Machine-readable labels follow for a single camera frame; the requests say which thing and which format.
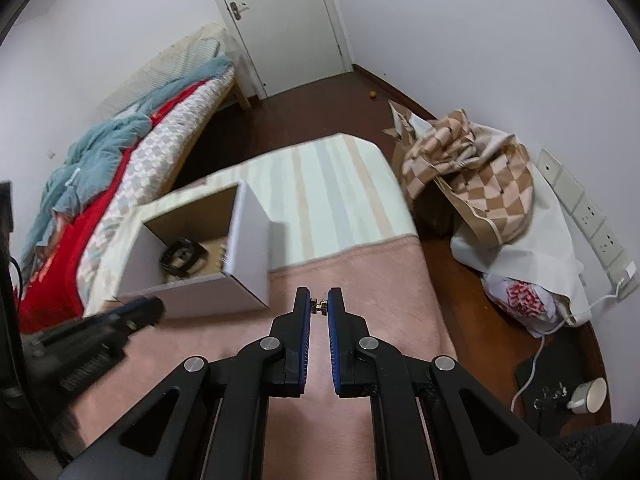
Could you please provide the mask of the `white cup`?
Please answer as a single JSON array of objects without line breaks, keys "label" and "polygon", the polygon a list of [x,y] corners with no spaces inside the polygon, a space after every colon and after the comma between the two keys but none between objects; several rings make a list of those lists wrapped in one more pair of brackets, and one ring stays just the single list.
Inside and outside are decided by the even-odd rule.
[{"label": "white cup", "polygon": [[603,377],[579,385],[566,408],[574,414],[594,414],[602,408],[608,395],[608,383]]}]

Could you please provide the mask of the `pink striped blanket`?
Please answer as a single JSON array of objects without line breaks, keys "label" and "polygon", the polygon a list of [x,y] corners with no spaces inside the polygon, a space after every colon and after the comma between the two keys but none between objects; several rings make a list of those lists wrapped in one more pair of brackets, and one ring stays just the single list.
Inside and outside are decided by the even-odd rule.
[{"label": "pink striped blanket", "polygon": [[[296,290],[341,289],[349,312],[407,356],[453,354],[420,240],[382,152],[334,134],[220,170],[140,206],[122,220],[94,274],[90,312],[115,296],[142,224],[192,198],[246,182],[271,221],[269,304],[259,311],[158,324],[135,334],[126,360],[74,406],[86,443],[96,440],[188,356],[216,361],[264,336],[293,307]],[[298,399],[269,404],[267,479],[371,479],[370,404],[335,394],[328,326],[311,321],[308,380]]]}]

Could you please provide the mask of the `small silver earring pair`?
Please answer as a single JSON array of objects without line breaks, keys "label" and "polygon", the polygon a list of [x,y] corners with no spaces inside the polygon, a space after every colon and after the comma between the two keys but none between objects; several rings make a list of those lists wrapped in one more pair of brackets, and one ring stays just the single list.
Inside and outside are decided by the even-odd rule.
[{"label": "small silver earring pair", "polygon": [[329,310],[328,302],[325,299],[311,298],[310,310],[313,314],[327,315]]}]

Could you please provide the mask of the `black fuzzy cushion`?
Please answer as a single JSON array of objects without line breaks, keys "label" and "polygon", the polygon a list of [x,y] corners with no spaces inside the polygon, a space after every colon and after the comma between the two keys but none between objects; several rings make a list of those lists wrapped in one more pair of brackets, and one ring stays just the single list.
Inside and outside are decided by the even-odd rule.
[{"label": "black fuzzy cushion", "polygon": [[547,440],[582,479],[639,479],[639,425],[611,422]]}]

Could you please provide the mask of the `white power strip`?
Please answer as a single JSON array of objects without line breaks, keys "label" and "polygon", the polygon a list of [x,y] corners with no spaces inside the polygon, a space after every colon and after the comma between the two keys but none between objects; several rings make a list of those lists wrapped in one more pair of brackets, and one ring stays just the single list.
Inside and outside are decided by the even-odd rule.
[{"label": "white power strip", "polygon": [[608,218],[562,162],[546,148],[539,153],[537,168],[582,232],[614,292],[617,292],[617,299],[624,299],[639,286],[639,272],[634,260],[614,234]]}]

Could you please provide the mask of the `white door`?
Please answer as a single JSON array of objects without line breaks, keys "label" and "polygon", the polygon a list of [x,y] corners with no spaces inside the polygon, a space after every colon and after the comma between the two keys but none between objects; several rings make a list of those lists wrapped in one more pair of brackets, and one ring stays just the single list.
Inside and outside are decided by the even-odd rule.
[{"label": "white door", "polygon": [[215,2],[262,99],[352,70],[334,0]]}]

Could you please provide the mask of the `teal blue blanket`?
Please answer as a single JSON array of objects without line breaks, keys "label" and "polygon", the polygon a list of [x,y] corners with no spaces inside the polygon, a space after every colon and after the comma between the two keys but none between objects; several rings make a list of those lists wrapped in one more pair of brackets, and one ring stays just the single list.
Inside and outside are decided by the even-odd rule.
[{"label": "teal blue blanket", "polygon": [[52,172],[44,185],[38,214],[25,238],[22,272],[32,273],[32,268],[44,259],[44,248],[49,245],[58,216],[75,219],[96,196],[108,189],[124,151],[152,130],[153,113],[194,84],[227,75],[232,66],[230,56],[218,55],[192,72],[135,98],[128,115],[107,119],[75,142],[63,165]]}]

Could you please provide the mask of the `red printed plastic bag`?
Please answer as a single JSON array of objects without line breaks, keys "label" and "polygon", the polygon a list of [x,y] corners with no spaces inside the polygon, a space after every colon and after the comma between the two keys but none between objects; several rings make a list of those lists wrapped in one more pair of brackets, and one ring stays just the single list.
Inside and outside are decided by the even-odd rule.
[{"label": "red printed plastic bag", "polygon": [[535,338],[550,335],[566,323],[561,299],[539,285],[491,274],[484,274],[480,281],[488,299]]}]

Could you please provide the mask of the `checkered pastel quilt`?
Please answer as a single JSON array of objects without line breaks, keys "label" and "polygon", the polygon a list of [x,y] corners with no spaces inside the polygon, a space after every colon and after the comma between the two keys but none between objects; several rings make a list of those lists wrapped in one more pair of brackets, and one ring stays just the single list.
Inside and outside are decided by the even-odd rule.
[{"label": "checkered pastel quilt", "polygon": [[195,81],[152,108],[152,129],[132,151],[115,194],[80,257],[76,286],[85,308],[89,305],[101,260],[120,224],[134,208],[167,192],[192,141],[228,96],[234,76],[235,69],[230,66],[221,75]]}]

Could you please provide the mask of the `brown checkered cloth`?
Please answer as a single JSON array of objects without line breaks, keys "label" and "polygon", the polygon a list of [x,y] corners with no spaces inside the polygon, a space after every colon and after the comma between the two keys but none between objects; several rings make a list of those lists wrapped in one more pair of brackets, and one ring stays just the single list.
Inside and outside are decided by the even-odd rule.
[{"label": "brown checkered cloth", "polygon": [[534,177],[526,147],[512,133],[486,127],[457,108],[423,119],[388,102],[394,125],[395,174],[413,217],[426,211],[427,191],[437,190],[486,247],[522,235],[533,215]]}]

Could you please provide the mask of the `red bed sheet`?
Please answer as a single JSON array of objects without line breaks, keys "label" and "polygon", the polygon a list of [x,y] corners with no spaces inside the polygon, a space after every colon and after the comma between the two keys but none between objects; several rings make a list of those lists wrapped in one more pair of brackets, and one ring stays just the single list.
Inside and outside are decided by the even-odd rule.
[{"label": "red bed sheet", "polygon": [[[196,140],[198,137],[189,146],[186,158]],[[78,263],[88,238],[115,194],[132,151],[141,141],[124,151],[111,185],[96,196],[84,212],[64,226],[53,254],[30,277],[25,296],[17,309],[18,326],[23,334],[40,332],[72,318],[79,318],[85,313],[86,308],[80,302],[76,286]],[[175,179],[170,181],[170,188],[166,193],[174,186],[186,158],[180,164]]]}]

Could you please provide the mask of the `white cardboard box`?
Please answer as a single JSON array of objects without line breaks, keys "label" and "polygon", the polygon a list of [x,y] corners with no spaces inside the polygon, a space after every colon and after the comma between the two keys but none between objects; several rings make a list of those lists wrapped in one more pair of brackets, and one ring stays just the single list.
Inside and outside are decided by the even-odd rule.
[{"label": "white cardboard box", "polygon": [[142,222],[114,298],[162,300],[166,318],[268,307],[270,220],[236,182]]}]

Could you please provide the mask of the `black smart band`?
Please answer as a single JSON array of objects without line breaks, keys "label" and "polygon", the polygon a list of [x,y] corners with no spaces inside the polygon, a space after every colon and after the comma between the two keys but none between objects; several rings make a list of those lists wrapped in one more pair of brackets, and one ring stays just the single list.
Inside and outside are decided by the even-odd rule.
[{"label": "black smart band", "polygon": [[160,256],[160,268],[174,278],[188,278],[195,266],[208,259],[203,245],[189,237],[179,237]]}]

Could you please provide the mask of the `white plastic bag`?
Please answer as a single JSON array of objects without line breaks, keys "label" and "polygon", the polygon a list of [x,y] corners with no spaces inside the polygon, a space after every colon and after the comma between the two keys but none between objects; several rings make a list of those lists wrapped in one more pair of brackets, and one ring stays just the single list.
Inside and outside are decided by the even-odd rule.
[{"label": "white plastic bag", "polygon": [[584,266],[577,260],[570,230],[551,185],[538,169],[533,170],[534,202],[527,231],[516,240],[497,247],[482,247],[467,226],[460,226],[450,242],[457,262],[502,278],[539,285],[566,299],[563,313],[568,324],[581,326],[592,318],[589,301],[579,275]]}]

